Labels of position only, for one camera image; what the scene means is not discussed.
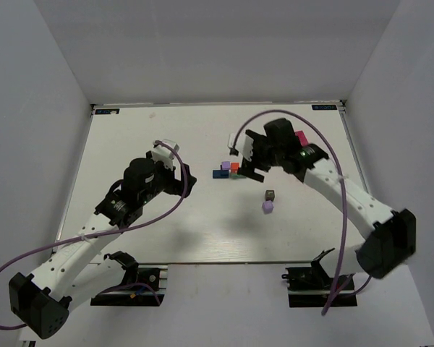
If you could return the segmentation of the dark blue wood block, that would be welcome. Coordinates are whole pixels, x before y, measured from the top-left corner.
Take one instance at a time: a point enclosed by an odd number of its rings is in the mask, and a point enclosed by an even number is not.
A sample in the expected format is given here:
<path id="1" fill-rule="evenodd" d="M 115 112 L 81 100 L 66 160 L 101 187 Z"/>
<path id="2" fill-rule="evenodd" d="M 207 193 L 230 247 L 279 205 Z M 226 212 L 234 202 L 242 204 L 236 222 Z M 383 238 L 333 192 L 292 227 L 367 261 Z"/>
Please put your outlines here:
<path id="1" fill-rule="evenodd" d="M 213 170 L 212 177 L 213 177 L 213 179 L 228 179 L 229 175 L 228 176 L 222 176 L 220 174 L 220 170 Z"/>

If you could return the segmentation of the grey wood block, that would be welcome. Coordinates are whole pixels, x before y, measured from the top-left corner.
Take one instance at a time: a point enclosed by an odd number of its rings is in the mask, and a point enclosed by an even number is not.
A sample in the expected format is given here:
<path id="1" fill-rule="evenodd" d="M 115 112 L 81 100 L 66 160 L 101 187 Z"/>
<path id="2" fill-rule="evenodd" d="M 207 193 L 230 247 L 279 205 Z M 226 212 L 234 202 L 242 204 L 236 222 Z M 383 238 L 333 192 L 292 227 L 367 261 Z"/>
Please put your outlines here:
<path id="1" fill-rule="evenodd" d="M 264 197 L 265 197 L 265 201 L 273 202 L 275 200 L 275 197 L 276 197 L 275 191 L 273 189 L 267 189 L 265 191 Z"/>

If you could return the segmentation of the purple wood block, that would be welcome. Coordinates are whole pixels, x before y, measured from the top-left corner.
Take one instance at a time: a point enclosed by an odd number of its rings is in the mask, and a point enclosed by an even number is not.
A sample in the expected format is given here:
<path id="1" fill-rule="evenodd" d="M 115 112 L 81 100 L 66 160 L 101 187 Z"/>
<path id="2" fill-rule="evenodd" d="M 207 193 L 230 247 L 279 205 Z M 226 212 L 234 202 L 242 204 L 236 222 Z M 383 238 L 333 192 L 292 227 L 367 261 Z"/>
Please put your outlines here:
<path id="1" fill-rule="evenodd" d="M 231 169 L 231 162 L 230 161 L 222 161 L 221 162 L 221 170 L 229 171 L 230 169 Z"/>

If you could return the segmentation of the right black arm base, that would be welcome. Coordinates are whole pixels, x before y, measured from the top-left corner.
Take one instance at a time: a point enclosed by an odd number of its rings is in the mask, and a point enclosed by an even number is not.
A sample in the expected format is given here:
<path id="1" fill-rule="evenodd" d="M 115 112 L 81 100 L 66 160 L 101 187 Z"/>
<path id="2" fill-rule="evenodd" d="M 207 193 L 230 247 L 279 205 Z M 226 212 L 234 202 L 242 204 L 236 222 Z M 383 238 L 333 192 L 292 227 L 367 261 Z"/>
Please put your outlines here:
<path id="1" fill-rule="evenodd" d="M 288 300 L 290 308 L 321 308 L 327 300 L 330 287 L 333 284 L 332 277 L 320 266 L 320 261 L 333 249 L 322 251 L 308 266 L 286 267 L 281 275 L 282 281 L 287 284 Z M 332 307 L 356 307 L 354 280 L 350 275 L 341 275 L 336 284 L 336 289 L 344 287 L 333 301 Z"/>

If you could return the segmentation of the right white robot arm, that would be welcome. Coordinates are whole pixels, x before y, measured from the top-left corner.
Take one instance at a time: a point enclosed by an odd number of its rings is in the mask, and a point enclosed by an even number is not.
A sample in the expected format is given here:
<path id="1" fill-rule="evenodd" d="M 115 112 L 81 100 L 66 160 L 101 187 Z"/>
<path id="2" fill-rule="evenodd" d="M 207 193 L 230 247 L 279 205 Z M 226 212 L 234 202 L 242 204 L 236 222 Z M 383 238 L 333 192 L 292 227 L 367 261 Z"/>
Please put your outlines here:
<path id="1" fill-rule="evenodd" d="M 239 174 L 263 181 L 263 172 L 280 167 L 323 195 L 362 236 L 360 244 L 321 252 L 312 262 L 320 278 L 367 273 L 382 279 L 404 264 L 416 251 L 416 217 L 408 209 L 398 212 L 379 202 L 340 173 L 331 152 L 303 145 L 292 123 L 270 121 L 264 134 L 240 131 L 229 137 L 233 155 L 242 155 Z"/>

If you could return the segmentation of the green wood block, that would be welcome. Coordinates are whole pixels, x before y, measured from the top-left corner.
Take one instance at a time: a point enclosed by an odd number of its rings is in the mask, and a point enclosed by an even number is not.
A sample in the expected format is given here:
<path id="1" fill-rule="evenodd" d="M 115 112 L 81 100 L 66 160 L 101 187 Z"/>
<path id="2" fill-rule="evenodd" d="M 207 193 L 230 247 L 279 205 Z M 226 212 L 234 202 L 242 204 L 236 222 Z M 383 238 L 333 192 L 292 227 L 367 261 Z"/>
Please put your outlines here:
<path id="1" fill-rule="evenodd" d="M 230 173 L 230 178 L 231 179 L 245 179 L 245 176 L 240 175 L 238 173 L 231 172 Z"/>

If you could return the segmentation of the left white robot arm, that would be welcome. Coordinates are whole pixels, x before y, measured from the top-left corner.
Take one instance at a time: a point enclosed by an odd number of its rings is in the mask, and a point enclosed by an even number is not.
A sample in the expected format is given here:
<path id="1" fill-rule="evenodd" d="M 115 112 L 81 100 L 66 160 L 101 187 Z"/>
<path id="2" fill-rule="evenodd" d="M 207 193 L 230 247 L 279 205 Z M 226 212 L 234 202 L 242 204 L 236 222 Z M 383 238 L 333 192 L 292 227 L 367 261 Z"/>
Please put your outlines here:
<path id="1" fill-rule="evenodd" d="M 136 286 L 138 263 L 126 252 L 105 254 L 92 270 L 88 265 L 129 230 L 155 197 L 165 193 L 184 199 L 196 181 L 186 163 L 180 164 L 180 177 L 175 177 L 170 155 L 148 152 L 132 160 L 76 237 L 58 243 L 57 252 L 29 274 L 10 279 L 11 311 L 39 338 L 48 339 L 72 311 L 104 289 Z"/>

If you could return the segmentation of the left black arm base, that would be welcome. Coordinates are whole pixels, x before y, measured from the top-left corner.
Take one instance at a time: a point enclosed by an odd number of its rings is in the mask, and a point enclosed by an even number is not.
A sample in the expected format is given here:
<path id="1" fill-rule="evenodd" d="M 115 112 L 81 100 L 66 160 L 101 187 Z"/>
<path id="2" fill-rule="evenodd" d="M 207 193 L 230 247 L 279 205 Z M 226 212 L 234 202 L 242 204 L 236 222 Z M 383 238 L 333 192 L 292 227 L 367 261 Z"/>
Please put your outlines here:
<path id="1" fill-rule="evenodd" d="M 168 268 L 139 266 L 121 284 L 90 300 L 92 307 L 159 307 L 166 295 Z"/>

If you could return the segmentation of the red wood block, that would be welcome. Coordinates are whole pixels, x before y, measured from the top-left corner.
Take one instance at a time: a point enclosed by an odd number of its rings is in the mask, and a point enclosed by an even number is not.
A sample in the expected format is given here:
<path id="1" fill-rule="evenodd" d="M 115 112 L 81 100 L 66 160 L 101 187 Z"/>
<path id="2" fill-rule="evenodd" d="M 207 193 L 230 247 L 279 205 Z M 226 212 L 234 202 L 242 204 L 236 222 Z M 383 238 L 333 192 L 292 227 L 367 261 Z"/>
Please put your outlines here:
<path id="1" fill-rule="evenodd" d="M 238 162 L 231 163 L 230 170 L 233 174 L 236 174 L 239 170 L 239 163 Z"/>

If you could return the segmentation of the pink plastic box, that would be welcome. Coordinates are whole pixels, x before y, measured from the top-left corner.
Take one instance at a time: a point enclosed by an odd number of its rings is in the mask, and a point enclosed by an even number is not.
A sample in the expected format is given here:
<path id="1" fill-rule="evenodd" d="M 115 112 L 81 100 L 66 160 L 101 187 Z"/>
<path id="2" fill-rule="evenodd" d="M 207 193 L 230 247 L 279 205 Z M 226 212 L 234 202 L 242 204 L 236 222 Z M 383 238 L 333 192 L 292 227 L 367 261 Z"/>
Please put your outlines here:
<path id="1" fill-rule="evenodd" d="M 304 147 L 309 145 L 309 141 L 307 140 L 305 133 L 303 131 L 296 131 L 295 134 L 298 137 L 301 146 Z"/>

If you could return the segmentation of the lilac wood block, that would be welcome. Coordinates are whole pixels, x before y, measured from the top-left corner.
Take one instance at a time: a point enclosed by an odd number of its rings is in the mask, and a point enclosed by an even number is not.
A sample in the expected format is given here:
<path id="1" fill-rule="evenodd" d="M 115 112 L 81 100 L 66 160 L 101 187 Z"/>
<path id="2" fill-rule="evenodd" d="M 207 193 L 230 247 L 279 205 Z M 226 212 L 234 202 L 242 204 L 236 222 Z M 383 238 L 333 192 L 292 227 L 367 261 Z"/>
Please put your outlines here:
<path id="1" fill-rule="evenodd" d="M 263 204 L 262 204 L 262 209 L 263 209 L 263 212 L 265 214 L 272 213 L 273 209 L 274 209 L 273 202 L 271 200 L 264 201 Z"/>

